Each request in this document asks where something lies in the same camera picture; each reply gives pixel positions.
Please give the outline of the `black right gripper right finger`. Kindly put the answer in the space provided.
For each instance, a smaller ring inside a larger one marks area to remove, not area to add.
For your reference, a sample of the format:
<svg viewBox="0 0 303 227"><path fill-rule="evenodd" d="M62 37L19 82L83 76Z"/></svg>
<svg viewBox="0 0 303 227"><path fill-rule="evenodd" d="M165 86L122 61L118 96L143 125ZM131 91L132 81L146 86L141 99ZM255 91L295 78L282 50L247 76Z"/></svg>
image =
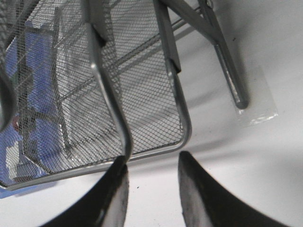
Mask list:
<svg viewBox="0 0 303 227"><path fill-rule="evenodd" d="M182 214L187 227L283 227L219 184L188 151L178 158Z"/></svg>

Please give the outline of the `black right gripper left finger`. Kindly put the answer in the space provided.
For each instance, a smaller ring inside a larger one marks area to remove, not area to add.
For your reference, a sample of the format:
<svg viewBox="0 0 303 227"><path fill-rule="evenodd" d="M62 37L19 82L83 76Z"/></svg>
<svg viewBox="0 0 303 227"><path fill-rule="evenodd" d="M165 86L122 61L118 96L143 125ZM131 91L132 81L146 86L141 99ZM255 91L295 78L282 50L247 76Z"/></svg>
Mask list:
<svg viewBox="0 0 303 227"><path fill-rule="evenodd" d="M126 157L119 156L76 203L44 227L123 227L129 195Z"/></svg>

